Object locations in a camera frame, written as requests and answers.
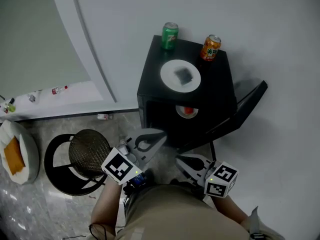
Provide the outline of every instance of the beige shirt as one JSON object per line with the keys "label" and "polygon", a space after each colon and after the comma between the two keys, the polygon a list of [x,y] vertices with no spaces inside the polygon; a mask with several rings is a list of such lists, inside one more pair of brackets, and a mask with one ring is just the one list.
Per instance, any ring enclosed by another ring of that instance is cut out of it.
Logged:
{"label": "beige shirt", "polygon": [[[143,190],[129,203],[126,226],[116,236],[106,232],[108,240],[249,240],[251,218],[240,224],[195,198],[189,190],[175,185],[160,185]],[[268,240],[284,238],[259,223]],[[93,234],[105,240],[101,226]]]}

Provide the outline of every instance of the white bean bag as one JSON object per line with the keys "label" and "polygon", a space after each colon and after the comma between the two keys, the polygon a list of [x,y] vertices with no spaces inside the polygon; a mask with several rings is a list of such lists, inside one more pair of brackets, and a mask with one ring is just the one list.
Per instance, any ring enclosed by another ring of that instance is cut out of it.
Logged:
{"label": "white bean bag", "polygon": [[[11,174],[4,151],[13,137],[16,137],[19,141],[21,155],[25,164],[22,171],[17,172],[15,175]],[[3,122],[0,127],[0,155],[2,166],[13,182],[22,185],[35,181],[39,171],[38,148],[32,136],[22,125],[9,120]]]}

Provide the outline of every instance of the green soda can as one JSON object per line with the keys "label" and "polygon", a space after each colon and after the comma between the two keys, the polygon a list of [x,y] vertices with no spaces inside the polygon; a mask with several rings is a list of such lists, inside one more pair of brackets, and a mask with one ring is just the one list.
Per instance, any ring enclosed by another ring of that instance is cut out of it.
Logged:
{"label": "green soda can", "polygon": [[179,27],[176,23],[167,22],[162,29],[162,48],[172,50],[176,46]]}

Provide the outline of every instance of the gray floor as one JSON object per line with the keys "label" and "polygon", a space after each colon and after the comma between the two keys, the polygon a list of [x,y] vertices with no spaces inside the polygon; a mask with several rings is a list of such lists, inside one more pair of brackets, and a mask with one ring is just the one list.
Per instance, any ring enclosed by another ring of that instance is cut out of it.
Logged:
{"label": "gray floor", "polygon": [[[97,120],[95,115],[70,118],[27,121],[21,123],[34,137],[41,158],[39,175],[33,184],[18,185],[12,182],[0,166],[0,227],[9,240],[61,240],[65,237],[88,235],[90,216],[103,189],[88,195],[69,196],[59,192],[48,180],[44,170],[44,154],[50,141],[57,135],[77,133],[83,129],[100,132],[111,147],[131,130],[140,128],[137,112],[117,113],[113,120]],[[54,165],[68,162],[68,146],[61,145],[55,154]],[[211,157],[209,145],[191,151]],[[176,178],[186,178],[175,167],[175,150],[163,147],[149,162],[159,184]],[[125,225],[123,204],[120,200],[118,226]]]}

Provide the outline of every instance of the brown cushion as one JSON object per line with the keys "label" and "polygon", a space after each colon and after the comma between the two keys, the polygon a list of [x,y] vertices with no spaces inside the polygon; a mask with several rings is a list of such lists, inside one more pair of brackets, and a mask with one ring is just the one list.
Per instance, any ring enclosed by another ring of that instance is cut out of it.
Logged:
{"label": "brown cushion", "polygon": [[15,175],[17,172],[21,172],[21,170],[26,167],[24,159],[21,156],[20,145],[16,137],[13,137],[8,146],[6,146],[4,149],[4,155],[12,175]]}

